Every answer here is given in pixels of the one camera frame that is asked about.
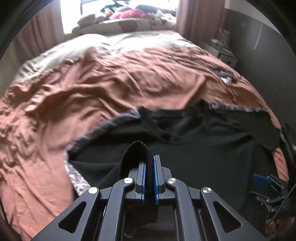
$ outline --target metal screw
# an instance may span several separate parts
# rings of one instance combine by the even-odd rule
[[[209,187],[204,187],[204,188],[202,188],[202,191],[205,194],[210,194],[212,192],[212,189],[210,189]]]
[[[126,184],[131,184],[131,183],[133,182],[133,179],[132,179],[131,177],[127,177],[127,178],[125,178],[123,181],[124,181],[124,183],[126,183]]]
[[[89,193],[90,194],[95,194],[97,192],[98,192],[98,189],[96,187],[89,188]]]
[[[168,179],[169,184],[175,184],[176,182],[177,182],[177,179],[175,179],[173,177]]]

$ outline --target hand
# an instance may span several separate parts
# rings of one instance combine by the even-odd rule
[[[275,233],[277,236],[281,237],[284,236],[291,225],[293,224],[295,218],[288,218],[288,219],[277,219],[276,221],[272,221],[267,228],[265,229],[265,233],[271,235]]]

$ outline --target rust-colored duvet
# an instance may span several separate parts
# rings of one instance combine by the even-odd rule
[[[0,100],[0,196],[10,223],[30,240],[73,200],[63,149],[88,129],[139,106],[182,109],[200,99],[268,108],[237,72],[226,85],[209,66],[233,71],[197,48],[146,49],[77,60],[22,83]],[[268,108],[273,124],[280,124]],[[282,151],[274,159],[288,180]]]

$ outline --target black gripper frame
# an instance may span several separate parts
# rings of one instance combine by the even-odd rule
[[[32,241],[123,240],[126,205],[145,203],[145,170],[141,162],[112,187],[90,188]],[[210,188],[203,192],[172,178],[159,156],[154,156],[154,178],[154,205],[173,206],[176,241],[267,240]]]
[[[292,213],[291,200],[288,197],[287,200],[285,201],[289,193],[288,183],[274,175],[268,176],[265,179],[269,180],[269,186],[275,191],[275,193],[277,194],[277,197],[272,199],[258,192],[251,192],[249,195],[255,196],[256,199],[262,203],[262,205],[264,204],[263,207],[265,208],[266,219],[271,219],[279,209],[280,211],[277,213],[277,216],[274,217],[275,220],[279,218],[286,219],[291,217],[291,213]]]

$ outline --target window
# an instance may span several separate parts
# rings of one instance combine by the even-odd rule
[[[82,16],[98,13],[106,5],[113,5],[112,0],[96,0],[83,4],[83,15],[80,10],[80,0],[60,0],[61,15],[65,34],[72,32],[72,29],[77,26],[77,22]],[[130,0],[128,2],[131,8],[138,5],[149,5],[163,9],[175,9],[178,7],[179,0]]]

